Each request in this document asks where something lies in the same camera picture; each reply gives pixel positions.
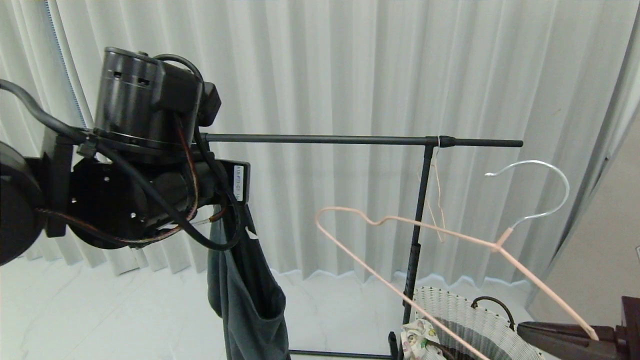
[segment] white pleated curtain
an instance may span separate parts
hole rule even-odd
[[[574,189],[587,175],[638,2],[59,0],[49,7],[68,76],[57,83],[28,74],[46,62],[32,60],[38,46],[29,22],[36,15],[26,8],[38,5],[0,6],[17,17],[13,35],[24,47],[22,58],[5,62],[3,76],[25,81],[46,108],[69,122],[80,124],[77,115],[46,100],[61,97],[56,86],[68,78],[73,92],[59,104],[73,104],[75,95],[82,118],[92,126],[103,49],[115,46],[193,61],[223,101],[214,125],[203,129],[207,132],[524,140],[521,149],[438,152],[447,227],[491,240],[517,218],[553,207],[563,189],[543,168],[518,168],[493,179],[483,177],[485,172],[537,159],[563,169]],[[4,61],[14,56],[4,39],[2,46]],[[48,61],[57,61],[56,55]],[[13,100],[3,94],[0,101]],[[3,106],[3,124],[38,128],[17,103],[12,106],[12,112]],[[5,127],[3,138],[24,136],[20,129]],[[366,278],[317,231],[313,218],[323,206],[359,208],[373,219],[415,212],[420,147],[214,143],[212,148],[221,158],[252,164],[252,213],[269,264],[280,272],[355,270]],[[506,248],[538,274],[561,241],[575,194],[556,215],[522,224],[507,242]],[[437,195],[432,168],[428,200],[439,222]],[[372,228],[343,214],[323,222],[384,276],[406,271],[412,227]],[[520,279],[511,265],[481,247],[451,237],[439,243],[433,231],[420,238],[419,277],[435,272],[449,282],[463,275],[476,281]],[[45,241],[52,244],[42,239],[37,246]],[[65,257],[65,247],[55,241]],[[145,262],[174,271],[204,268],[204,250],[184,235],[143,251],[103,252],[73,242],[81,244],[78,253],[90,263],[106,256],[116,273]]]

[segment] black metal rack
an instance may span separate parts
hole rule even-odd
[[[208,142],[252,142],[252,143],[330,143],[352,145],[418,145],[424,146],[422,160],[422,176],[418,190],[418,203],[415,210],[416,221],[422,221],[424,202],[427,194],[427,183],[433,149],[435,147],[481,146],[481,147],[522,147],[521,140],[491,140],[491,139],[456,139],[451,136],[332,136],[332,135],[243,135],[243,134],[204,134]],[[404,294],[413,296],[415,278],[420,258],[420,227],[413,227],[409,263],[406,271]],[[411,318],[411,305],[403,301],[403,324]],[[390,355],[360,354],[351,352],[329,352],[313,350],[290,350],[294,355],[331,356],[359,359],[403,359],[402,349],[399,348],[396,334],[391,331],[388,335]]]

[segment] metal hook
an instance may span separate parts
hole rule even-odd
[[[518,165],[522,165],[522,164],[539,164],[539,165],[544,165],[548,168],[550,168],[551,170],[555,171],[558,173],[558,175],[560,175],[560,177],[562,178],[562,181],[564,183],[564,198],[562,199],[562,202],[560,202],[560,205],[554,207],[553,209],[546,211],[544,213],[539,213],[539,214],[535,214],[535,215],[529,215],[528,217],[522,217],[520,219],[518,219],[518,221],[516,221],[512,226],[511,229],[515,229],[516,226],[518,226],[521,222],[525,221],[525,220],[531,220],[531,219],[535,219],[535,218],[541,218],[541,217],[545,217],[545,216],[549,216],[553,213],[555,213],[556,211],[560,210],[560,208],[562,208],[562,206],[565,204],[566,200],[569,199],[569,191],[571,190],[571,187],[569,185],[569,180],[567,180],[566,175],[564,174],[564,172],[562,172],[562,170],[558,169],[557,167],[551,165],[550,163],[545,163],[544,161],[540,161],[540,160],[524,160],[524,161],[518,161],[517,163],[513,163],[505,168],[503,168],[502,170],[498,171],[498,172],[488,172],[486,173],[484,176],[498,176],[501,173],[516,167]]]

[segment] floor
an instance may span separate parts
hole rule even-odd
[[[291,348],[387,354],[387,334],[402,318],[401,300],[380,282],[353,274],[275,274],[287,295]],[[206,273],[135,270],[118,277],[108,266],[17,259],[0,268],[2,359],[224,359],[221,320],[206,297]],[[404,278],[394,279],[403,288]],[[438,277],[419,285],[447,288]],[[517,322],[528,284],[462,279],[447,288],[471,298],[490,294]],[[493,304],[483,304],[500,313]],[[295,359],[311,357],[294,356]]]

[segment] basket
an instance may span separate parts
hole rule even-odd
[[[492,300],[506,311],[509,320],[477,306],[480,300]],[[526,343],[515,331],[509,309],[492,297],[479,297],[472,302],[449,291],[423,287],[416,290],[414,301],[439,322],[493,360],[542,360],[542,353]],[[434,326],[440,344],[449,349],[456,360],[476,359],[467,348],[441,328]]]

